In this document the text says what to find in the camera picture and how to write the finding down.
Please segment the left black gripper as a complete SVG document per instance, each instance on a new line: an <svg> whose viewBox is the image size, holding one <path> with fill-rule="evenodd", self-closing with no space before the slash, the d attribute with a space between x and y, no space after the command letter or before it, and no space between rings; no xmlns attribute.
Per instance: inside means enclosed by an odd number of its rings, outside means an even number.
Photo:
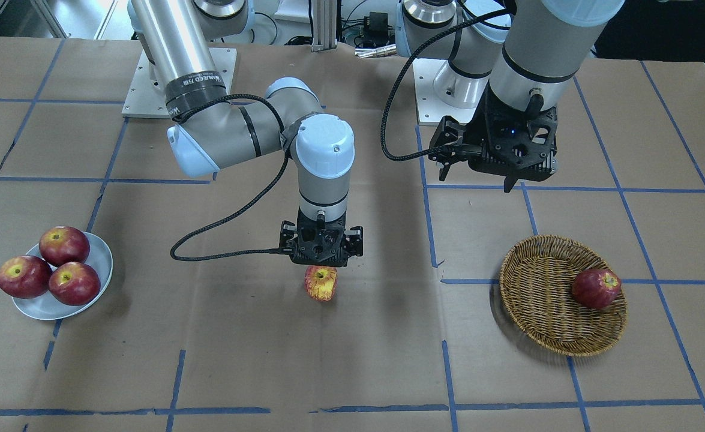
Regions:
<svg viewBox="0 0 705 432"><path fill-rule="evenodd" d="M429 159L440 164L440 182L453 164L465 162L476 172L503 176L509 193L521 179L541 182L556 173L556 127L556 108L544 109L541 90L530 91L522 110L486 90L465 125L451 116L441 119Z"/></svg>

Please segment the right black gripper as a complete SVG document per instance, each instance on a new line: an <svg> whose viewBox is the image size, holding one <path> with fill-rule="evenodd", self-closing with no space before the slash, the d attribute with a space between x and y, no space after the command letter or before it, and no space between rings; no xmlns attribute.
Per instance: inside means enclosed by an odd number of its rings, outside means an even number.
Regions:
<svg viewBox="0 0 705 432"><path fill-rule="evenodd" d="M298 211L296 223L281 225L278 253L298 265L345 267L350 257L364 253L363 228L346 229L346 214L334 220L313 219Z"/></svg>

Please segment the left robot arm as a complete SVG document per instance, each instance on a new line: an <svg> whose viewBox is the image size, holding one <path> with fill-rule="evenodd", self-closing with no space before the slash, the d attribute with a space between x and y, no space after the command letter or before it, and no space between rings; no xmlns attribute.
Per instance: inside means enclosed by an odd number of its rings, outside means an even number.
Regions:
<svg viewBox="0 0 705 432"><path fill-rule="evenodd" d="M429 147L393 161L426 157L446 179L453 165L541 182L558 164L557 104L622 1L399 1L396 46L412 65L440 60L433 90L443 104L472 109L443 115Z"/></svg>

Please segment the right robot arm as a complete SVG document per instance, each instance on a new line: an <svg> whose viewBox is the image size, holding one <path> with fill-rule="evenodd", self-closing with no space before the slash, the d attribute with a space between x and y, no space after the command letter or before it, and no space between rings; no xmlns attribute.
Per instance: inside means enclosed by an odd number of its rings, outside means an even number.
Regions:
<svg viewBox="0 0 705 432"><path fill-rule="evenodd" d="M363 230L347 229L354 131L327 114L316 94L282 77L264 96L229 91L209 42L249 30L249 1L131 1L129 14L157 71L173 125L172 153L190 177L213 174L275 151L298 170L298 216L281 225L277 248L300 265L344 267L363 254Z"/></svg>

